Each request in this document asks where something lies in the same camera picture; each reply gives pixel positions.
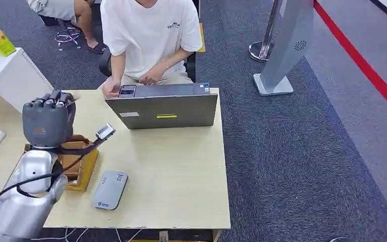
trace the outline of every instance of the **stanchion pole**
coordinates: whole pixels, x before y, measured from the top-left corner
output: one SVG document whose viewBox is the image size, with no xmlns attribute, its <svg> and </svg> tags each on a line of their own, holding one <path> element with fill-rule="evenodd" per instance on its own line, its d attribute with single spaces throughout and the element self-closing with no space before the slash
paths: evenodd
<svg viewBox="0 0 387 242">
<path fill-rule="evenodd" d="M 269 17 L 268 26 L 266 27 L 263 41 L 255 42 L 248 47 L 250 57 L 255 61 L 265 63 L 269 59 L 269 55 L 271 54 L 272 48 L 274 47 L 274 44 L 272 43 L 272 38 L 274 36 L 274 25 L 282 2 L 283 0 L 274 0 L 274 5 L 272 6 L 271 15 Z"/>
</svg>

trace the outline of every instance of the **white cabinet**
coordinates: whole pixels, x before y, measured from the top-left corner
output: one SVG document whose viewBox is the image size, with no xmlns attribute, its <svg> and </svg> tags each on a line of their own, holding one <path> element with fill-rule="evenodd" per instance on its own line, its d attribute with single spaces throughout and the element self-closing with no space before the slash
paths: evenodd
<svg viewBox="0 0 387 242">
<path fill-rule="evenodd" d="M 52 90 L 51 84 L 22 48 L 7 57 L 0 56 L 0 96 L 19 112 L 26 102 Z"/>
</svg>

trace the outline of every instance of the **red line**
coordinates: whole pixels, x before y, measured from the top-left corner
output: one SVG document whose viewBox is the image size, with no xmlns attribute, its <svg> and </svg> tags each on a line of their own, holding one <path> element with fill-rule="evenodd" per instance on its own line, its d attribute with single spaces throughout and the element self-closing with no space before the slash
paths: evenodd
<svg viewBox="0 0 387 242">
<path fill-rule="evenodd" d="M 377 72 L 373 70 L 371 65 L 364 59 L 360 52 L 355 49 L 352 43 L 348 38 L 343 34 L 343 32 L 338 28 L 335 22 L 330 18 L 326 11 L 321 7 L 317 0 L 314 1 L 314 8 L 319 16 L 322 18 L 324 23 L 328 26 L 330 31 L 336 37 L 340 45 L 345 49 L 346 53 L 351 57 L 351 59 L 357 64 L 360 70 L 365 74 L 365 76 L 370 80 L 370 82 L 375 86 L 375 88 L 382 94 L 382 96 L 387 100 L 387 84 L 379 76 Z"/>
</svg>

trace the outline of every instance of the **gray laptop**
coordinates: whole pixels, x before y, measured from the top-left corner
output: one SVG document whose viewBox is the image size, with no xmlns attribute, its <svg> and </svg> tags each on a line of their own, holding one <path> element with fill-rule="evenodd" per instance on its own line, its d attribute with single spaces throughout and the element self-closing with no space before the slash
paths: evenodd
<svg viewBox="0 0 387 242">
<path fill-rule="evenodd" d="M 217 94 L 209 83 L 122 86 L 106 103 L 131 130 L 212 126 Z"/>
</svg>

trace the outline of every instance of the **robotic hand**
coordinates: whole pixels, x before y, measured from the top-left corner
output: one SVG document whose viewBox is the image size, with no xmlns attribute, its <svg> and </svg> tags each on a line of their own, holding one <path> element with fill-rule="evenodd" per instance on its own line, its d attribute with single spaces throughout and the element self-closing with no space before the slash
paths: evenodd
<svg viewBox="0 0 387 242">
<path fill-rule="evenodd" d="M 73 96 L 57 90 L 24 105 L 23 131 L 31 149 L 0 192 L 0 242 L 35 238 L 66 187 L 63 172 L 115 133 L 107 124 L 96 133 L 93 145 L 81 150 L 62 148 L 73 135 L 75 111 Z M 63 169 L 58 154 L 80 158 Z"/>
</svg>

